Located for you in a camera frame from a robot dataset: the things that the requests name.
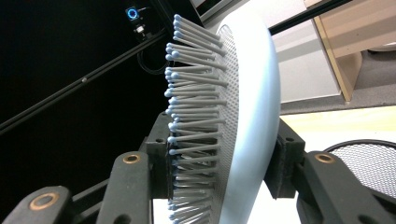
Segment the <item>black mesh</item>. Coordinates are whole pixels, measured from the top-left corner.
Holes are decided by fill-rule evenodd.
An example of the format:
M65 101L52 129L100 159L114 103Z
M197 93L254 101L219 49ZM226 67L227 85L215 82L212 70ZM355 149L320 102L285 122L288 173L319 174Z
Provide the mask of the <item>black mesh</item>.
M357 140L329 147L367 188L396 198L396 144Z

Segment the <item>blue light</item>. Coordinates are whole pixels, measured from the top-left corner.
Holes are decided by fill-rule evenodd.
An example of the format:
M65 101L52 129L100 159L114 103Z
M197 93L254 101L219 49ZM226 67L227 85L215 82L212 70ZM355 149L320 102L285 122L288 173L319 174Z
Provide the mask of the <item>blue light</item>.
M131 21L139 17L139 14L137 13L137 10L134 7L128 8L126 14L128 15L128 18Z

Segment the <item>white wall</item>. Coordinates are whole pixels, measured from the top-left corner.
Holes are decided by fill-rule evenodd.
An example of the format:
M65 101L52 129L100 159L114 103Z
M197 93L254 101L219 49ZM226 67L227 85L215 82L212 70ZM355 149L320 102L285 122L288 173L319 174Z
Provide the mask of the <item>white wall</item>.
M216 32L222 19L239 7L260 12L267 26L305 10L303 0L242 0L211 19L205 27ZM273 36L279 60L282 103L339 95L340 90L312 21Z

